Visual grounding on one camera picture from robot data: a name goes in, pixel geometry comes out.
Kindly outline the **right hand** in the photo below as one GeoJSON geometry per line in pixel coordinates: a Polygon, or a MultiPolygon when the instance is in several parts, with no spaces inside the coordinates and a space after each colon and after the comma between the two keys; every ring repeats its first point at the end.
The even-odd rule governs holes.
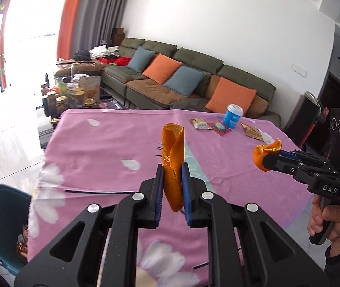
{"type": "Polygon", "coordinates": [[[312,200],[311,216],[308,222],[308,234],[313,236],[323,230],[324,222],[333,222],[333,228],[328,235],[328,240],[333,245],[340,244],[340,205],[328,205],[320,208],[321,197],[315,195],[312,200]]]}

